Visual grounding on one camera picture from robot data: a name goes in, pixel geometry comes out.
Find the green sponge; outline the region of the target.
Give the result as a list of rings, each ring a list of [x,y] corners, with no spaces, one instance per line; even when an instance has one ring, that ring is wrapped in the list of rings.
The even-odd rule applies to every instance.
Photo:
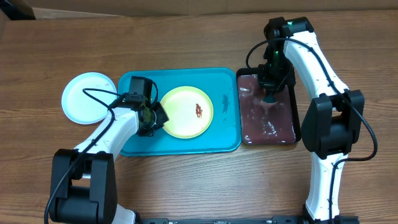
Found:
[[[260,101],[260,105],[265,108],[270,108],[270,107],[274,106],[276,103],[277,103],[277,100],[272,95],[265,96]]]

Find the yellow plate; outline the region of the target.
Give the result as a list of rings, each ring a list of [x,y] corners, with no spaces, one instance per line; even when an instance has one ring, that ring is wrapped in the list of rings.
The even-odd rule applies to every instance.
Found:
[[[214,116],[213,103],[202,90],[180,86],[167,92],[161,99],[169,120],[164,130],[179,139],[191,139],[203,134]]]

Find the light blue plate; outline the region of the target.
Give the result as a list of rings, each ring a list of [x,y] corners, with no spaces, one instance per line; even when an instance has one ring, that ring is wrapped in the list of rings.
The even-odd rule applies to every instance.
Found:
[[[109,105],[116,98],[116,87],[106,75],[86,72],[72,79],[62,94],[62,109],[66,117],[78,124],[94,124],[103,120],[108,110],[101,103],[83,92],[84,88],[95,88],[112,92],[87,90],[86,92]]]

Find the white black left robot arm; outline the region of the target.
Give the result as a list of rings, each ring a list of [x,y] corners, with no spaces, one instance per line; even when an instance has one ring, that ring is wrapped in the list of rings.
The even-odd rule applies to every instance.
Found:
[[[44,222],[135,223],[136,214],[118,204],[114,161],[131,136],[153,136],[167,120],[160,103],[139,111],[117,107],[76,148],[59,149]]]

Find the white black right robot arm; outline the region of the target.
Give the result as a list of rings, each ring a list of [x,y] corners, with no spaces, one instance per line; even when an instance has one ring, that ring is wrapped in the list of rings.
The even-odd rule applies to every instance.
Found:
[[[359,139],[364,96],[351,91],[323,55],[314,28],[306,17],[270,19],[264,28],[266,64],[258,82],[265,102],[295,85],[298,75],[307,89],[310,106],[301,126],[302,141],[311,153],[311,179],[302,223],[358,223],[340,215],[338,194],[345,161]]]

